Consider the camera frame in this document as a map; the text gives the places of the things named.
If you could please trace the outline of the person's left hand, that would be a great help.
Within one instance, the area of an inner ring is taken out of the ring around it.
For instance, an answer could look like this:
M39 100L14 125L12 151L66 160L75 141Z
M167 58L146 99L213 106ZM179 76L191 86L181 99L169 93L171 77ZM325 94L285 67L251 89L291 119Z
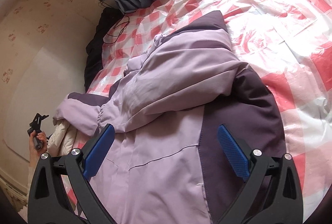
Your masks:
M34 146L34 138L38 138L42 142L42 148L36 150ZM35 168L40 156L47 151L47 137L44 132L36 133L35 131L29 137L29 152L30 152L30 162L29 167Z

